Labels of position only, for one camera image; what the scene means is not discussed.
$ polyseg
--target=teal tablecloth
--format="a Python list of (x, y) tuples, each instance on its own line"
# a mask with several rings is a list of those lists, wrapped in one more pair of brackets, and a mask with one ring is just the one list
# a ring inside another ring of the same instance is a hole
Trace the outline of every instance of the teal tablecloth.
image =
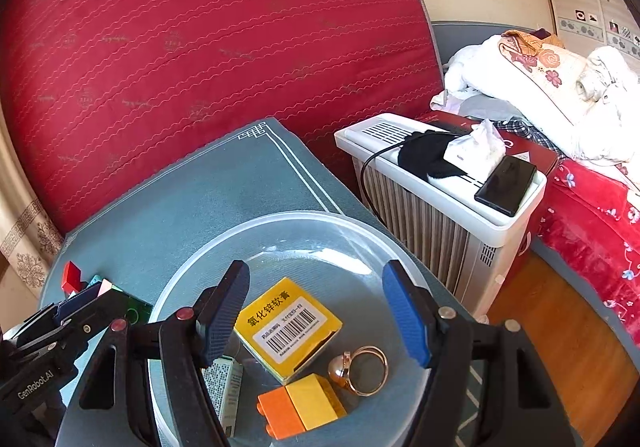
[[(67, 261), (81, 268), (85, 280), (98, 273), (155, 303), (180, 265), (210, 239), (252, 218), (291, 210), (344, 214), (393, 238), (297, 137), (277, 120), (264, 119), (167, 167), (67, 234), (40, 305), (63, 299), (60, 279)], [(415, 261), (438, 303), (468, 315)], [(97, 339), (76, 363), (80, 370)], [(481, 387), (476, 368), (469, 374), (457, 446), (469, 445), (474, 429)], [(66, 401), (75, 385), (63, 390)]]

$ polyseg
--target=curtain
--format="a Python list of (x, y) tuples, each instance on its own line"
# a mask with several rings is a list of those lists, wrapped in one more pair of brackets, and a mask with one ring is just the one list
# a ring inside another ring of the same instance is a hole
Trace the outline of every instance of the curtain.
[(0, 107), (0, 252), (37, 297), (62, 237), (36, 198)]

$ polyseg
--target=space heater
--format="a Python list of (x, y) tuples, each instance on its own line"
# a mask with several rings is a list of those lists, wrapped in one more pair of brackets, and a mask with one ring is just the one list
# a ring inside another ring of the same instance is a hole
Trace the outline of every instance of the space heater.
[[(443, 131), (381, 114), (338, 131), (335, 141), (351, 154), (360, 183), (362, 164), (373, 153), (426, 130)], [(364, 187), (371, 201), (389, 231), (474, 318), (485, 320), (518, 253), (529, 217), (542, 200), (546, 176), (536, 171), (512, 218), (476, 202), (474, 194), (482, 183), (468, 176), (425, 182), (398, 166), (398, 152), (399, 148), (387, 151), (367, 166)]]

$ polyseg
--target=bolt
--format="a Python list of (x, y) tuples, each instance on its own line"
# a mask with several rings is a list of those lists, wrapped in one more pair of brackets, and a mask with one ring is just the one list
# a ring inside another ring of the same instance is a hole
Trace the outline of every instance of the bolt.
[(438, 308), (438, 315), (443, 319), (453, 319), (458, 314), (450, 306), (441, 306), (440, 308)]
[(190, 306), (180, 308), (180, 310), (175, 313), (175, 316), (178, 318), (178, 321), (188, 321), (193, 317), (193, 308)]
[(519, 332), (521, 328), (520, 323), (515, 319), (507, 319), (504, 322), (504, 327), (513, 333)]
[(114, 332), (121, 332), (127, 327), (127, 321), (124, 319), (116, 319), (111, 322), (111, 330)]

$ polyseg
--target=clear plastic bowl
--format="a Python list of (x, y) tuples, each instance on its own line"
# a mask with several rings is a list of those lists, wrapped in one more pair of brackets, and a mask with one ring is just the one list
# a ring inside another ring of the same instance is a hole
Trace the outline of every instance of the clear plastic bowl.
[[(165, 319), (178, 308), (192, 305), (204, 288), (218, 283), (234, 259), (245, 261), (251, 272), (245, 305), (288, 277), (343, 322), (342, 330), (304, 374), (327, 377), (327, 366), (334, 356), (374, 345), (388, 358), (389, 378), (378, 394), (368, 398), (337, 389), (349, 413), (346, 417), (298, 437), (276, 441), (267, 435), (266, 421), (257, 412), (256, 403), (258, 395), (279, 384), (233, 335), (226, 353), (242, 363), (244, 374), (231, 445), (401, 445), (429, 376), (428, 370), (407, 356), (382, 290), (382, 268), (390, 259), (399, 259), (414, 283), (427, 287), (407, 253), (379, 231), (345, 216), (287, 212), (255, 218), (212, 239), (194, 253), (165, 287), (151, 321)], [(159, 361), (149, 364), (156, 420), (168, 442), (179, 447), (162, 368)]]

